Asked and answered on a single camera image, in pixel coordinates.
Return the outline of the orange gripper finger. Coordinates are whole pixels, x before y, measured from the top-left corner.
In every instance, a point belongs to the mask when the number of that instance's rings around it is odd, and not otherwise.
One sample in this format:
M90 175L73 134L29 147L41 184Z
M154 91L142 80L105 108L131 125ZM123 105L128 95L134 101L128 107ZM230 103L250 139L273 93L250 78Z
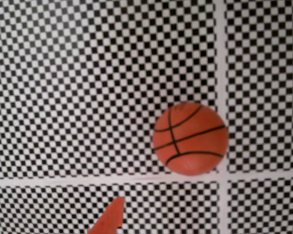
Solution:
M87 230L88 234L116 234L117 229L122 226L124 214L123 197L116 197L105 208L102 215L96 221L92 228Z

